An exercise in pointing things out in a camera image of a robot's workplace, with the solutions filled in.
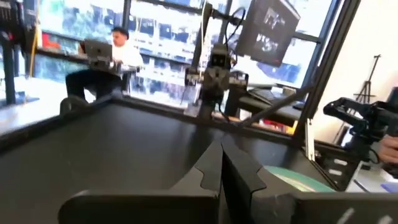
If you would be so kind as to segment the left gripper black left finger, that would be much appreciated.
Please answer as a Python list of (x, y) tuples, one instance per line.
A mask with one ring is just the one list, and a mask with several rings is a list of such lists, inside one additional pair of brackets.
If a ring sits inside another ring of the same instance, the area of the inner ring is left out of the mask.
[(171, 188), (86, 190), (58, 211), (59, 224), (218, 224), (223, 148), (213, 141)]

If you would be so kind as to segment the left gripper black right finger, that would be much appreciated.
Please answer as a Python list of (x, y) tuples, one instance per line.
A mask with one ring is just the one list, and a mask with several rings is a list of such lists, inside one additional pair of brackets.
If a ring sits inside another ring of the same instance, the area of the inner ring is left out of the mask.
[(302, 192), (225, 136), (223, 185), (237, 224), (398, 224), (398, 194)]

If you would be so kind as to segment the large blue orange dish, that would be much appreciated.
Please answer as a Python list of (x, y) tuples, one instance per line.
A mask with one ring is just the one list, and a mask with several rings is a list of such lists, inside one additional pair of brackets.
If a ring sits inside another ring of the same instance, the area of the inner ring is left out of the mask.
[(302, 192), (334, 192), (327, 185), (298, 172), (274, 166), (264, 166), (264, 168)]

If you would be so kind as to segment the black monitor stand pole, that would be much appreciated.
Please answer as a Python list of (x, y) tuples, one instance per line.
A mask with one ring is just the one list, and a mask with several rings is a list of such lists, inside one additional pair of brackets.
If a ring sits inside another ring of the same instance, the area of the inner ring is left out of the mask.
[(210, 17), (212, 16), (213, 6), (212, 4), (208, 3), (207, 0), (204, 0), (203, 7), (201, 10), (201, 24), (200, 30), (197, 35), (197, 40), (195, 44), (195, 50), (193, 54), (193, 59), (191, 63), (191, 67), (197, 69), (200, 64), (200, 57), (203, 50), (203, 44), (205, 42), (206, 30), (208, 27), (208, 23)]

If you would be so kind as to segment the dark computer monitor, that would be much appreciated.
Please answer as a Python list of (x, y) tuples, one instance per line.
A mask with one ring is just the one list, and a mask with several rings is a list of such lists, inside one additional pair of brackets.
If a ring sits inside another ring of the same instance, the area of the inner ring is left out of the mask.
[(281, 65), (300, 15), (288, 0), (252, 0), (235, 52), (273, 67)]

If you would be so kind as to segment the black desk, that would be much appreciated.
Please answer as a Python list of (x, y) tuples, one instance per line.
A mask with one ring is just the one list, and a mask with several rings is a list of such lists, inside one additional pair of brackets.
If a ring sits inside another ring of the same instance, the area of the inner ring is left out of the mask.
[[(255, 115), (256, 113), (267, 109), (268, 107), (274, 105), (275, 103), (283, 100), (286, 97), (288, 96), (284, 94), (276, 95), (271, 90), (263, 88), (246, 90), (243, 88), (235, 87), (229, 90), (224, 113), (228, 116), (234, 116), (237, 113), (238, 109), (242, 109), (251, 112), (252, 115)], [(277, 110), (274, 114), (268, 116), (267, 118), (263, 119), (270, 119), (278, 123), (292, 126), (294, 124), (294, 121), (298, 121), (301, 117), (301, 112), (294, 109), (294, 107), (292, 106), (293, 102)]]

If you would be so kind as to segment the black control box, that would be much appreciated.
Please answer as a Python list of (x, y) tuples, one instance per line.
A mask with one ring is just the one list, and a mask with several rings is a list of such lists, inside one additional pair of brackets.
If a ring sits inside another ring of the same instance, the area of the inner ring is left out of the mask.
[(345, 191), (349, 185), (353, 170), (349, 162), (332, 154), (316, 151), (315, 160), (339, 191)]

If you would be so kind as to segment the person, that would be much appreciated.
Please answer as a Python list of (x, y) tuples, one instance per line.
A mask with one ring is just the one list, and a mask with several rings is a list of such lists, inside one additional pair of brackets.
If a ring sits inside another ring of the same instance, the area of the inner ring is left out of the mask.
[[(123, 65), (143, 67), (144, 62), (140, 51), (129, 43), (129, 32), (122, 27), (114, 27), (111, 32), (113, 60)], [(86, 87), (96, 87), (96, 97), (101, 98), (114, 90), (120, 90), (122, 78), (116, 73), (87, 68), (69, 73), (65, 77), (65, 84), (68, 96), (85, 100)]]

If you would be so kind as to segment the grey laptop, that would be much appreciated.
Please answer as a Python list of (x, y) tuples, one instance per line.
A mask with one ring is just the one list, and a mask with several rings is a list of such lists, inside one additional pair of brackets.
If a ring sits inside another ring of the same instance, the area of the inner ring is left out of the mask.
[(113, 46), (94, 39), (84, 40), (88, 65), (93, 68), (109, 68), (113, 61)]

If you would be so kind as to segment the person's hand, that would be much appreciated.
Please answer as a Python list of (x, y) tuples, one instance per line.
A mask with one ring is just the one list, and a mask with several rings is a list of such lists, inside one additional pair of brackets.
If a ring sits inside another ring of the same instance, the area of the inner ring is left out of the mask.
[(380, 141), (378, 156), (385, 163), (398, 164), (398, 137), (385, 135)]

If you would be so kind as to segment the black table clamp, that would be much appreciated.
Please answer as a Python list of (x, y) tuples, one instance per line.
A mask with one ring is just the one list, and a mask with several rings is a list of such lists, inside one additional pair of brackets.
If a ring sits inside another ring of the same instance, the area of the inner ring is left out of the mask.
[(60, 115), (71, 111), (87, 110), (90, 104), (77, 96), (69, 96), (60, 102)]

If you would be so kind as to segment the black tripod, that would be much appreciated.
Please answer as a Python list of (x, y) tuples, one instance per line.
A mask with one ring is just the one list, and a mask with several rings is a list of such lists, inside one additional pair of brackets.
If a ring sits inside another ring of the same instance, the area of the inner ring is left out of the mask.
[(373, 66), (372, 66), (372, 69), (371, 69), (368, 79), (364, 81), (361, 91), (359, 93), (354, 94), (356, 97), (356, 101), (358, 101), (360, 103), (369, 104), (371, 101), (371, 98), (375, 97), (375, 95), (371, 94), (371, 84), (372, 84), (371, 80), (373, 78), (374, 71), (376, 69), (376, 65), (381, 57), (382, 57), (381, 54), (375, 55), (373, 57), (373, 59), (374, 59)]

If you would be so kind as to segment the black diagonal frame brace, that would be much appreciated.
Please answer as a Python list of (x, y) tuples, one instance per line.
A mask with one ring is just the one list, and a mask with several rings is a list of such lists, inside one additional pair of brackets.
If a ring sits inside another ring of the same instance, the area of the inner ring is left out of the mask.
[(248, 127), (251, 126), (252, 123), (255, 123), (256, 121), (262, 119), (262, 118), (267, 118), (268, 116), (274, 114), (277, 110), (281, 109), (282, 107), (285, 107), (289, 105), (291, 102), (305, 96), (307, 93), (310, 93), (313, 90), (312, 85), (307, 85), (305, 88), (298, 90), (295, 94), (288, 96), (284, 98), (283, 100), (278, 101), (274, 105), (268, 107), (267, 109), (264, 109), (255, 115), (252, 115), (250, 118), (246, 118), (242, 122), (240, 122), (240, 126), (243, 127)]

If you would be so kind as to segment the silver frame bracket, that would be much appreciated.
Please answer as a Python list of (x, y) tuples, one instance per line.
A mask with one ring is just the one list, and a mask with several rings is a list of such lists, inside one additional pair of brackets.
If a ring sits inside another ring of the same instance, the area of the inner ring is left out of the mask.
[(315, 161), (314, 130), (310, 118), (305, 125), (305, 154), (308, 160)]

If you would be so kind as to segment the black frame post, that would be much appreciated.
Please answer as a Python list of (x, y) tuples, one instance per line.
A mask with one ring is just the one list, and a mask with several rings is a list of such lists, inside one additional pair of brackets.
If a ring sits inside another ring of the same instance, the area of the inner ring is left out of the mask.
[(304, 144), (306, 120), (315, 115), (360, 2), (361, 0), (344, 0), (320, 66), (316, 69), (315, 80), (311, 85), (297, 92), (297, 96), (308, 94), (308, 98), (290, 141), (291, 146), (301, 147)]

